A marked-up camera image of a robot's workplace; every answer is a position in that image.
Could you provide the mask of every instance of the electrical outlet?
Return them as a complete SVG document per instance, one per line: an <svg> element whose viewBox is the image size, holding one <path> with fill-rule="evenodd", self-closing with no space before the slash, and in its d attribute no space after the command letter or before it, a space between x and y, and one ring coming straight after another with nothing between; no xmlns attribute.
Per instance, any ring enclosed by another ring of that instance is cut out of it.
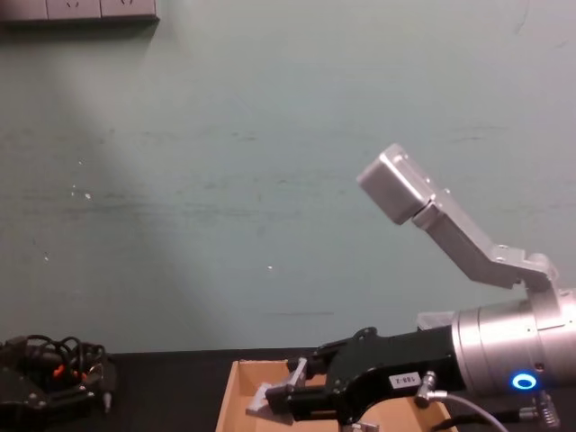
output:
<svg viewBox="0 0 576 432"><path fill-rule="evenodd" d="M49 20L101 18L100 0L46 0Z"/></svg>
<svg viewBox="0 0 576 432"><path fill-rule="evenodd" d="M48 20L46 0L0 0L0 21Z"/></svg>
<svg viewBox="0 0 576 432"><path fill-rule="evenodd" d="M102 17L156 17L156 0L100 0Z"/></svg>

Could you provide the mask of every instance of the blue led ring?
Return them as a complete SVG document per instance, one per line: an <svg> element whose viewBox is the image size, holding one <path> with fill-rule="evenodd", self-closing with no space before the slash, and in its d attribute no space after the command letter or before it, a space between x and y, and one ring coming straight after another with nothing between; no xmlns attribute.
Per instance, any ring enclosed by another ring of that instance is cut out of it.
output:
<svg viewBox="0 0 576 432"><path fill-rule="evenodd" d="M512 385L519 390L531 390L536 387L536 378L528 373L519 373L512 378Z"/></svg>

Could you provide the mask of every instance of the label sticker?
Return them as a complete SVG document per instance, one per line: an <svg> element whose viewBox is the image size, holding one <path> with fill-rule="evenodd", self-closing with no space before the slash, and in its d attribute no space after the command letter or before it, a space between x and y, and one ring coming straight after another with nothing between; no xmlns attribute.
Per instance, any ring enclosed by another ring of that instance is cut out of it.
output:
<svg viewBox="0 0 576 432"><path fill-rule="evenodd" d="M390 375L390 384L394 389L403 389L405 387L417 387L422 384L418 372L402 373L400 375Z"/></svg>

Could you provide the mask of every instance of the teal wall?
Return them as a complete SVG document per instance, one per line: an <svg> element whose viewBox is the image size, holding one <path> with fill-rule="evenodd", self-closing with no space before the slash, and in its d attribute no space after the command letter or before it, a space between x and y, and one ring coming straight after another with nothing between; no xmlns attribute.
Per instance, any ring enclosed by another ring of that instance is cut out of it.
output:
<svg viewBox="0 0 576 432"><path fill-rule="evenodd" d="M521 295L361 192L394 141L576 281L574 2L158 6L156 29L2 35L0 338L313 346Z"/></svg>

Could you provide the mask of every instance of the open cardboard box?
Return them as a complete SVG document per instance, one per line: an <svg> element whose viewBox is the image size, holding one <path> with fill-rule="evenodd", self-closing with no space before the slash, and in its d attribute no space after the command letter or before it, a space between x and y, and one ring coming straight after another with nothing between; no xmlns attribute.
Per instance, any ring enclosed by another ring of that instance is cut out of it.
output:
<svg viewBox="0 0 576 432"><path fill-rule="evenodd" d="M278 383L287 375L285 362L234 362L216 432L338 432L335 420L303 421L286 426L246 415L246 407L261 383ZM310 382L312 385L320 383L318 380ZM448 411L441 403L433 403L428 409L418 409L411 398L403 398L374 405L362 420L380 425L380 432L428 432L447 418ZM450 431L457 432L455 427Z"/></svg>

